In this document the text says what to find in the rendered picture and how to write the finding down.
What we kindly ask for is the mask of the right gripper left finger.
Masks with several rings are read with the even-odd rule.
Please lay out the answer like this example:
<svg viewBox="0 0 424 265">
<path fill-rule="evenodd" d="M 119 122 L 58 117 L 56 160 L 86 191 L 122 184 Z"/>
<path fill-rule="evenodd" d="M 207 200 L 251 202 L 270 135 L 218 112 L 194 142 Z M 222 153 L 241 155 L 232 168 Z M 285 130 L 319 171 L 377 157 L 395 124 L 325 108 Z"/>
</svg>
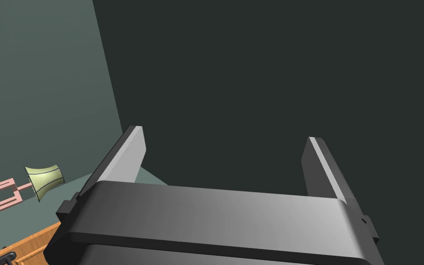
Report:
<svg viewBox="0 0 424 265">
<path fill-rule="evenodd" d="M 143 128 L 129 126 L 90 175 L 79 196 L 100 181 L 134 183 L 145 153 Z"/>
</svg>

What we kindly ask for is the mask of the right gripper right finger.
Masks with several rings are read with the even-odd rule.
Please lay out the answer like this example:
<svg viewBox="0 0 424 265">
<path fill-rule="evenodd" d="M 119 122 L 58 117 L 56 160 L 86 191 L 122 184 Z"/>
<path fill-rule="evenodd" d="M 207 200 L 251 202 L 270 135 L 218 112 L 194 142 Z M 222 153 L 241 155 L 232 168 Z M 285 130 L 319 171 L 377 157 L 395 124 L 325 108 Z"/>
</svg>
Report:
<svg viewBox="0 0 424 265">
<path fill-rule="evenodd" d="M 354 194 L 322 138 L 307 138 L 301 166 L 307 195 L 355 202 Z"/>
</svg>

